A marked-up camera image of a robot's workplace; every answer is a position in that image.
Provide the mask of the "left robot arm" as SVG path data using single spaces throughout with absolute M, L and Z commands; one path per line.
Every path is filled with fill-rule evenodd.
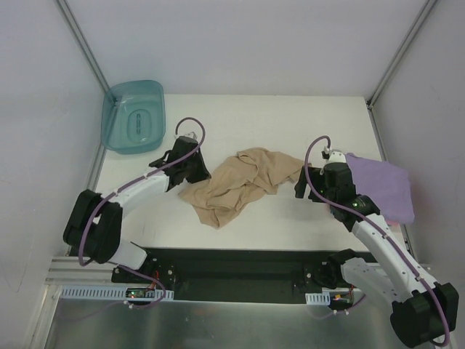
M 171 150 L 149 164 L 149 169 L 107 194 L 84 190 L 76 199 L 63 233 L 64 242 L 77 250 L 78 262 L 110 263 L 128 268 L 139 283 L 153 276 L 147 252 L 121 237 L 124 218 L 147 200 L 168 193 L 184 181 L 197 183 L 210 178 L 201 141 L 180 136 Z

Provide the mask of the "beige t shirt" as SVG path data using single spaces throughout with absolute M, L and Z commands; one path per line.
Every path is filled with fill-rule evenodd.
M 280 151 L 249 148 L 228 157 L 210 179 L 188 185 L 179 197 L 202 224 L 220 229 L 248 204 L 275 195 L 285 182 L 296 182 L 303 166 L 302 160 Z

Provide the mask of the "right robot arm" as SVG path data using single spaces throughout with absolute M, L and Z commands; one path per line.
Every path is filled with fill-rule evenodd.
M 295 196 L 303 198 L 306 190 L 310 200 L 330 206 L 332 216 L 368 248 L 383 270 L 373 270 L 352 250 L 344 250 L 331 257 L 328 281 L 360 289 L 388 313 L 395 334 L 407 347 L 425 342 L 448 346 L 456 328 L 457 290 L 450 283 L 440 284 L 398 243 L 379 208 L 357 193 L 348 165 L 302 167 Z

